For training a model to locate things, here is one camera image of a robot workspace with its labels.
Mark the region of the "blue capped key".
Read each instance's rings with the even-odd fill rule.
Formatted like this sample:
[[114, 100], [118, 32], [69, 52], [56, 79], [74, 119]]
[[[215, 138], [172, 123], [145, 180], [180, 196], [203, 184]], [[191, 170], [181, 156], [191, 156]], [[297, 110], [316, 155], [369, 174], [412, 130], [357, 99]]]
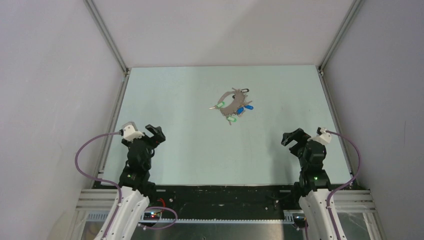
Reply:
[[253, 110], [254, 107], [252, 105], [245, 105], [237, 109], [236, 114], [241, 116], [246, 110]]

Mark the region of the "grey toothed keyring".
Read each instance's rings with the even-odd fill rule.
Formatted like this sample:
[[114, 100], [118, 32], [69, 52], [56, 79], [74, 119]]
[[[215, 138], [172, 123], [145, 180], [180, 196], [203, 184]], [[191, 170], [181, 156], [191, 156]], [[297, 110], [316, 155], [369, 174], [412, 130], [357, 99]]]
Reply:
[[225, 92], [216, 103], [224, 102], [225, 105], [218, 110], [224, 117], [237, 115], [236, 111], [238, 108], [251, 105], [252, 101], [247, 100], [247, 93], [241, 92], [240, 88], [232, 88], [231, 91]]

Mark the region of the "green capped key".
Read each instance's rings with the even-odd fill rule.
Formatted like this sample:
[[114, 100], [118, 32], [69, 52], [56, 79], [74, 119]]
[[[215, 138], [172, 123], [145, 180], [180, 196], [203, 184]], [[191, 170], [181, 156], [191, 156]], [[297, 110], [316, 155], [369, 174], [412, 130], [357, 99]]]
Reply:
[[227, 116], [226, 120], [228, 121], [230, 126], [232, 125], [232, 123], [235, 123], [237, 121], [237, 119], [233, 116]]
[[210, 107], [209, 109], [210, 109], [210, 110], [212, 110], [212, 109], [220, 109], [220, 108], [222, 108], [224, 105], [225, 105], [225, 103], [222, 101], [222, 102], [219, 102], [218, 104], [216, 104], [216, 105], [214, 105], [214, 106]]

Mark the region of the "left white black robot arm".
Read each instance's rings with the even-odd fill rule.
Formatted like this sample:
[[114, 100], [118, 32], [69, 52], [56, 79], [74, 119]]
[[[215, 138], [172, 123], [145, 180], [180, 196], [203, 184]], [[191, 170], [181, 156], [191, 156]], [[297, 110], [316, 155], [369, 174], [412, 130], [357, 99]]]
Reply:
[[96, 240], [131, 239], [146, 208], [153, 208], [158, 202], [156, 185], [149, 181], [155, 148], [166, 140], [160, 126], [145, 126], [152, 135], [137, 129], [130, 121], [117, 132], [121, 143], [128, 149], [118, 183], [117, 194], [111, 210], [95, 237]]

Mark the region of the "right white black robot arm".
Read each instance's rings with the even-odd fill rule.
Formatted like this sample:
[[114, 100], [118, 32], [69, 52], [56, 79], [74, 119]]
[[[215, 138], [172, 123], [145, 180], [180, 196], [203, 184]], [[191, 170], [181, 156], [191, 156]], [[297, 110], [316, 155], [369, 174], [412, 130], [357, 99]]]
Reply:
[[293, 184], [290, 202], [304, 214], [305, 237], [308, 240], [345, 240], [340, 219], [335, 209], [334, 189], [324, 170], [326, 146], [332, 136], [326, 128], [318, 128], [316, 136], [310, 136], [298, 128], [282, 135], [281, 144], [289, 148], [300, 164], [299, 180]]

